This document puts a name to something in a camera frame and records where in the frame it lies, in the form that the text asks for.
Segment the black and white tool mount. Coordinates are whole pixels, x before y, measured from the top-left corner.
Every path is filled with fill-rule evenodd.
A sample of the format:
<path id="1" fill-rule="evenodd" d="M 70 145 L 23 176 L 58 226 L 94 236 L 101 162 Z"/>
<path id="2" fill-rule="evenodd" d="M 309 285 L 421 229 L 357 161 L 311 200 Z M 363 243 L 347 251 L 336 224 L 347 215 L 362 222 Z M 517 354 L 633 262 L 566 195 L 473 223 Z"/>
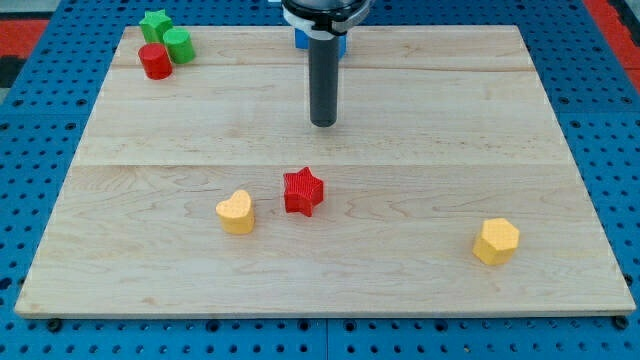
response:
<path id="1" fill-rule="evenodd" d="M 309 38 L 345 35 L 368 16 L 372 0 L 282 0 L 284 19 Z"/>

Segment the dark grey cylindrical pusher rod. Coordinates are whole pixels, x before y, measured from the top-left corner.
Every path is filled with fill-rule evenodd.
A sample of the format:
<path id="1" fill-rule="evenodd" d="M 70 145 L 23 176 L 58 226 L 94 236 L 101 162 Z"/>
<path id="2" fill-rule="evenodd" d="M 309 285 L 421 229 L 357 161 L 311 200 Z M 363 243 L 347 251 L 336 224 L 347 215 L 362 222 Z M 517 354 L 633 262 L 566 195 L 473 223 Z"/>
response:
<path id="1" fill-rule="evenodd" d="M 331 127 L 337 120 L 339 39 L 309 40 L 310 121 Z"/>

